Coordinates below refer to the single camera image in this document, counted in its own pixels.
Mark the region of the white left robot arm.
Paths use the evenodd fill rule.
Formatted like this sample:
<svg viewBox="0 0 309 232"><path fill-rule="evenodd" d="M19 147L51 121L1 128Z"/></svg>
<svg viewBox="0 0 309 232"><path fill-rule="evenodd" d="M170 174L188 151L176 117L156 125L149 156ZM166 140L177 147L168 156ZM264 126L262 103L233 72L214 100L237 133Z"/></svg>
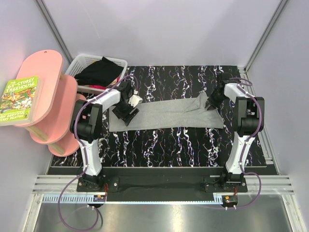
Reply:
<svg viewBox="0 0 309 232"><path fill-rule="evenodd" d="M70 132L77 140L83 158L83 171L78 174L78 191L83 188L100 191L107 187L98 152L103 112L112 107L116 118L128 126L139 112L137 105L141 101L131 81L121 81L91 99L75 103Z"/></svg>

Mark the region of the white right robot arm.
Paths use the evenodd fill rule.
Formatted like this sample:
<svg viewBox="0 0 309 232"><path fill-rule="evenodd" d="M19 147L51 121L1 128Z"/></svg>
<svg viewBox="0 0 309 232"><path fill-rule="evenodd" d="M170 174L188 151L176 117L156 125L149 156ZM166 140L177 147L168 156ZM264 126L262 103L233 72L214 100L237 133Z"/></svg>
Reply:
<svg viewBox="0 0 309 232"><path fill-rule="evenodd" d="M265 100L249 94L244 87L252 83L243 78L225 79L218 74L217 86L206 101L206 110L218 109L224 100L234 103L232 127L234 142L225 166L218 180L212 184L223 191L233 192L246 186L245 162L256 136L264 128Z"/></svg>

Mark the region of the grey t shirt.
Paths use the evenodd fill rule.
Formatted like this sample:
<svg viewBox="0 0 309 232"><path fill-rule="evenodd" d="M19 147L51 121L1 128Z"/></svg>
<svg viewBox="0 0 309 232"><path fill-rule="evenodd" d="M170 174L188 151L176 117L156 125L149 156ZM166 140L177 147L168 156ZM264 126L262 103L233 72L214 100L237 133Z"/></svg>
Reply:
<svg viewBox="0 0 309 232"><path fill-rule="evenodd" d="M138 104L139 112L129 125L109 111L109 131L139 131L186 128L222 129L224 120L217 110L206 110L208 96L202 92L196 98L154 101Z"/></svg>

